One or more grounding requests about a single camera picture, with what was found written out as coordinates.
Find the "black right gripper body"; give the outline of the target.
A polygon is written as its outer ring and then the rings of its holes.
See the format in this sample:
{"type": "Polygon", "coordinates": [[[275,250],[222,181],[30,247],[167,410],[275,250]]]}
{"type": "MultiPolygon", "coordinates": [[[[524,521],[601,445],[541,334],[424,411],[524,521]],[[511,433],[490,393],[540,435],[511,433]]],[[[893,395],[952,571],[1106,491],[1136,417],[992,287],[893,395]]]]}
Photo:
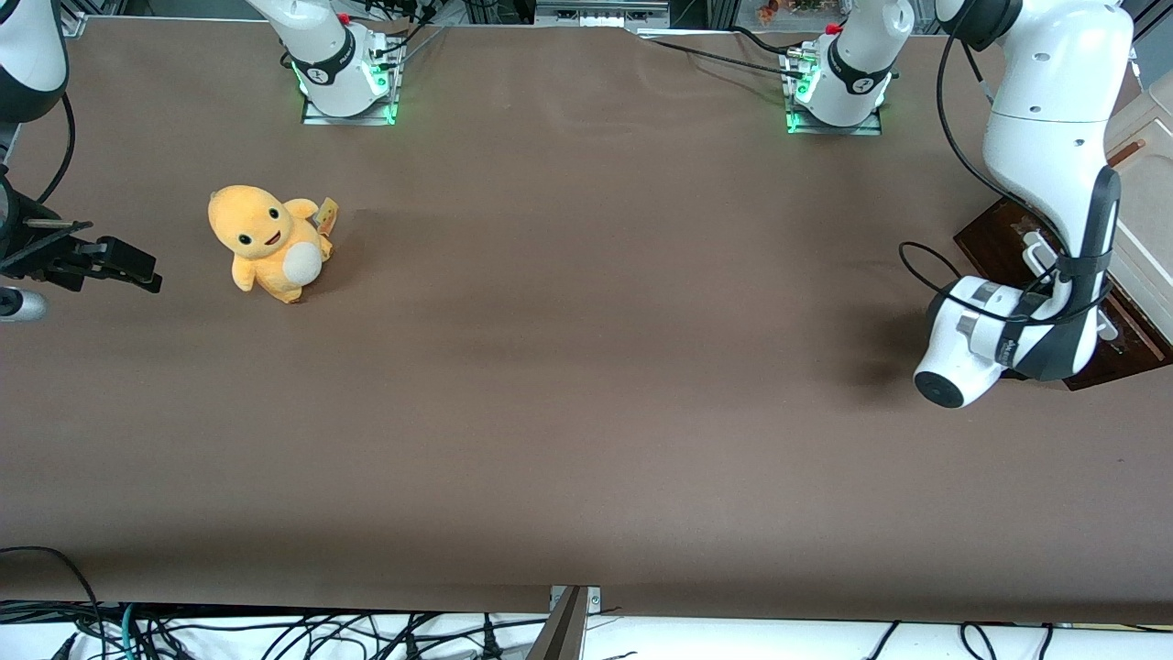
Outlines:
{"type": "Polygon", "coordinates": [[[93,261],[83,256],[88,241],[77,238],[91,222],[63,220],[41,203],[12,188],[7,176],[1,203],[1,256],[6,279],[49,281],[79,292],[93,277],[93,261]]]}

